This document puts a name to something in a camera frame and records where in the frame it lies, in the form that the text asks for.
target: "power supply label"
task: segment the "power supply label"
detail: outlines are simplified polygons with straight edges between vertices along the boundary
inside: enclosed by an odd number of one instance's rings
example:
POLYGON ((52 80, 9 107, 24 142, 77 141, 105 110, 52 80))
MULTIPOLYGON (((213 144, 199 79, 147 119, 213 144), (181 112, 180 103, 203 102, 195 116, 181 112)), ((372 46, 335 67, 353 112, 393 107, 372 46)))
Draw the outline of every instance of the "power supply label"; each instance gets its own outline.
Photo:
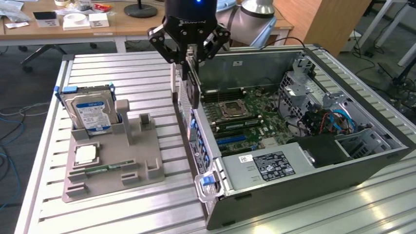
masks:
POLYGON ((265 181, 296 174, 281 151, 253 157, 253 161, 265 181))

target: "white sticker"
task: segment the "white sticker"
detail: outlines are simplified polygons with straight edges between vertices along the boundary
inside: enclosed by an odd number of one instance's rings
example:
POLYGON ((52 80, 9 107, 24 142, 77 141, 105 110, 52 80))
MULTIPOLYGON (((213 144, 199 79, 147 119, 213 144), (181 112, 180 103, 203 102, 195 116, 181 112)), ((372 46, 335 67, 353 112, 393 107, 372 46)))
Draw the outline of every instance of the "white sticker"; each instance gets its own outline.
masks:
POLYGON ((233 61, 233 66, 243 66, 243 61, 233 61))
POLYGON ((239 128, 239 127, 243 127, 244 124, 237 124, 237 125, 233 125, 233 126, 227 126, 225 129, 231 129, 231 128, 239 128))
POLYGON ((20 27, 28 26, 28 22, 7 23, 5 26, 7 26, 7 28, 20 28, 20 27))
POLYGON ((111 36, 112 33, 95 33, 93 35, 95 36, 111 36))
POLYGON ((243 162, 251 162, 251 161, 253 161, 253 156, 252 155, 244 155, 244 156, 240 156, 239 159, 240 159, 241 163, 243 162))
POLYGON ((101 101, 77 104, 77 112, 84 128, 91 132, 96 133, 111 127, 108 114, 103 112, 104 108, 105 105, 101 101))
POLYGON ((252 124, 256 124, 256 123, 259 123, 259 120, 257 120, 257 119, 245 121, 244 124, 245 124, 245 125, 252 125, 252 124))

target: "green circuit board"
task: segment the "green circuit board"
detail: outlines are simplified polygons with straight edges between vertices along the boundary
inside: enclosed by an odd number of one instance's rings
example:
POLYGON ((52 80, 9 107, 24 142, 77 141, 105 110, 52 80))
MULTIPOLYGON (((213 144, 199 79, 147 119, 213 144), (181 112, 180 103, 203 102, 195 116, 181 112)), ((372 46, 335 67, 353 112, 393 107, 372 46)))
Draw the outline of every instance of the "green circuit board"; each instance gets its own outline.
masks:
POLYGON ((243 99, 203 103, 209 122, 227 122, 228 127, 235 127, 235 129, 217 132, 216 126, 225 124, 212 125, 212 132, 217 142, 219 140, 229 139, 236 136, 245 136, 245 140, 243 141, 219 145, 224 156, 284 145, 287 141, 293 138, 285 120, 277 113, 273 100, 269 99, 272 93, 264 91, 260 93, 259 89, 245 90, 245 92, 243 99), (233 110, 231 113, 235 114, 235 117, 224 116, 227 105, 231 106, 233 110), (239 119, 248 117, 257 119, 257 116, 261 116, 259 118, 263 120, 261 123, 259 122, 253 127, 241 127, 240 123, 249 122, 251 120, 241 121, 239 119))

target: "metal frame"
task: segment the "metal frame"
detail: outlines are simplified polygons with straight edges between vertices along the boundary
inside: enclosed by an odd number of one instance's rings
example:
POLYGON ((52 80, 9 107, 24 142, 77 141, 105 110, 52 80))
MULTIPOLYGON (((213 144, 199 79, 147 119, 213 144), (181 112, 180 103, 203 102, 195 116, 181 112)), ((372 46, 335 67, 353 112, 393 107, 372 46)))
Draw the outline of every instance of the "metal frame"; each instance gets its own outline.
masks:
MULTIPOLYGON (((315 54, 416 142, 416 126, 327 52, 316 50, 315 54)), ((328 91, 339 90, 325 74, 319 73, 315 78, 328 91)), ((156 119, 167 180, 152 186, 63 204, 61 165, 65 163, 71 121, 52 98, 15 233, 109 233, 121 230, 123 233, 181 234, 333 233, 333 230, 337 233, 381 233, 387 230, 412 233, 416 230, 413 153, 349 190, 208 232, 172 106, 171 66, 155 52, 81 55, 61 64, 57 85, 97 85, 109 80, 117 86, 117 98, 131 100, 132 114, 151 110, 156 119)))
POLYGON ((364 43, 365 43, 365 41, 367 41, 367 39, 368 39, 368 37, 369 37, 372 31, 375 30, 377 24, 379 24, 380 21, 381 21, 383 16, 385 15, 388 9, 391 8, 391 5, 392 5, 393 3, 396 3, 396 2, 403 2, 403 3, 405 3, 407 0, 387 0, 387 1, 385 1, 384 5, 383 5, 383 8, 381 8, 381 10, 379 11, 379 14, 377 14, 375 20, 372 21, 372 23, 371 23, 368 29, 365 30, 365 32, 364 32, 364 34, 363 34, 363 36, 361 36, 361 39, 360 39, 360 41, 359 41, 359 46, 360 46, 360 47, 363 47, 363 45, 364 45, 364 43))
MULTIPOLYGON (((405 3, 407 0, 387 0, 387 2, 385 2, 385 4, 384 4, 384 6, 383 6, 383 8, 381 8, 381 10, 380 10, 380 12, 379 12, 376 18, 375 18, 375 20, 372 21, 372 23, 371 23, 368 29, 365 30, 365 33, 364 33, 363 36, 361 36, 361 39, 360 39, 360 41, 359 41, 359 46, 360 46, 360 47, 363 47, 363 45, 364 45, 364 43, 365 43, 365 41, 367 41, 367 39, 368 39, 368 37, 369 37, 372 31, 375 30, 375 28, 376 28, 376 26, 377 26, 377 24, 379 24, 379 22, 380 22, 380 20, 381 20, 381 18, 383 18, 383 16, 384 16, 384 14, 387 13, 387 11, 388 11, 391 5, 392 5, 393 3, 397 3, 397 2, 405 3)), ((389 25, 387 31, 384 32, 384 34, 381 35, 381 37, 380 37, 380 39, 379 39, 379 41, 377 41, 377 44, 376 44, 377 47, 381 47, 381 45, 384 44, 387 38, 389 37, 389 35, 391 35, 393 29, 396 28, 397 24, 400 23, 403 17, 405 16, 405 14, 408 13, 408 11, 409 11, 411 8, 412 8, 412 7, 411 7, 409 5, 407 5, 407 6, 403 8, 401 12, 400 12, 399 15, 396 16, 396 18, 395 18, 393 22, 391 23, 391 25, 389 25)), ((413 47, 411 48, 411 50, 408 51, 408 53, 404 55, 404 57, 403 57, 403 59, 400 60, 400 62, 397 63, 397 65, 399 65, 399 66, 405 66, 405 65, 409 63, 409 61, 411 61, 411 59, 412 59, 412 57, 413 57, 415 55, 416 55, 416 43, 415 43, 413 47)))

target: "paper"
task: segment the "paper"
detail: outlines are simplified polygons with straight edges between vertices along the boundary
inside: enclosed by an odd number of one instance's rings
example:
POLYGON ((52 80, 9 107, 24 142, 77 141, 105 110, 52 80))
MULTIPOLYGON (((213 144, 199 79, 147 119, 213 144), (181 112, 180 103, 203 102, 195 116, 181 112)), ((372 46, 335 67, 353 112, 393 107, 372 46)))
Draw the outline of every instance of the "paper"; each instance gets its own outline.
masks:
POLYGON ((28 26, 28 22, 7 23, 5 26, 7 26, 7 28, 20 28, 20 27, 28 26))

